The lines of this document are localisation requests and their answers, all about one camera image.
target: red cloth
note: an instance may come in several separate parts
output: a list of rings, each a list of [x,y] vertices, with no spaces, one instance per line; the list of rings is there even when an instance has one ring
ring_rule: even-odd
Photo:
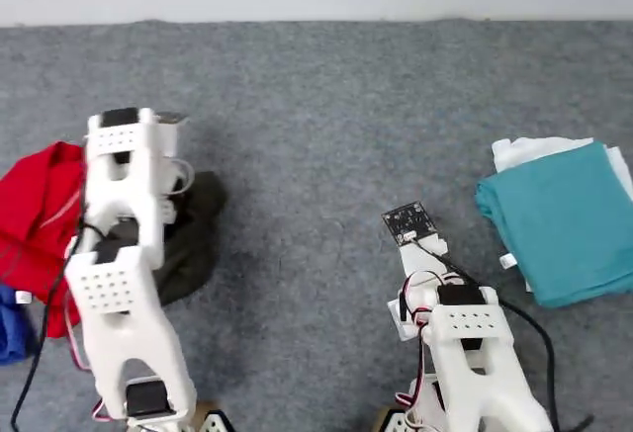
[[[83,149],[56,142],[23,158],[0,180],[0,282],[46,302],[80,215]],[[47,335],[66,334],[65,279],[52,299]],[[72,324],[79,313],[69,297]]]

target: carpet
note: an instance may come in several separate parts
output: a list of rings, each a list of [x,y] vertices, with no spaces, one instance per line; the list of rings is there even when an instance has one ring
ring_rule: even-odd
[[[180,153],[216,170],[230,199],[212,280],[166,311],[199,396],[238,431],[367,431],[407,387],[415,345],[386,309],[403,272],[380,214],[417,199],[453,258],[552,335],[563,426],[592,412],[590,430],[628,430],[633,296],[537,306],[501,270],[474,191],[506,136],[594,136],[633,162],[632,41],[628,23],[0,30],[0,170],[80,140],[106,109],[189,115]],[[543,345],[508,318],[543,402]],[[1,430],[28,367],[0,368]],[[22,430],[121,430],[91,422],[96,400],[66,343],[48,341]]]

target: teal towel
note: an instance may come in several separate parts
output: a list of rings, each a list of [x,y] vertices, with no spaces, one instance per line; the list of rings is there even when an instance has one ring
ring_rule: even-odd
[[[601,142],[482,180],[476,200],[540,304],[633,289],[633,202]]]

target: white cloth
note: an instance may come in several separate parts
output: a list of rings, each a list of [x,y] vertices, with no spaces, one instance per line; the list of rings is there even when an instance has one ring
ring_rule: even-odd
[[[509,138],[493,143],[493,156],[497,172],[530,162],[547,155],[580,148],[593,142],[593,138],[571,139],[563,137],[527,138],[521,137],[514,142]],[[633,201],[633,180],[631,172],[622,156],[620,147],[606,149],[611,167],[620,180],[622,187]]]

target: fabric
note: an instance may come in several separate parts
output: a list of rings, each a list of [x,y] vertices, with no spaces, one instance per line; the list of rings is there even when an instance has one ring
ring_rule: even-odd
[[[502,172],[521,163],[536,160],[554,153],[573,150],[593,143],[593,138],[571,139],[564,137],[528,138],[521,137],[515,141],[509,138],[497,140],[493,143],[493,157],[495,169]],[[633,180],[631,172],[622,156],[620,147],[611,147],[606,150],[609,163],[615,175],[622,183],[624,190],[633,200]]]
[[[80,215],[83,149],[57,142],[23,158],[0,181],[0,281],[46,302]],[[61,281],[48,319],[50,337],[65,335]],[[72,324],[79,322],[69,302]]]
[[[13,289],[0,284],[0,366],[27,358],[31,328]]]
[[[540,304],[633,287],[633,202],[602,143],[504,170],[479,183],[476,200]]]
[[[193,294],[210,279],[217,261],[214,221],[226,197],[214,172],[196,172],[191,188],[172,197],[178,217],[165,225],[165,262],[152,272],[163,305]],[[137,232],[136,221],[127,219],[114,225],[108,237],[136,242]]]

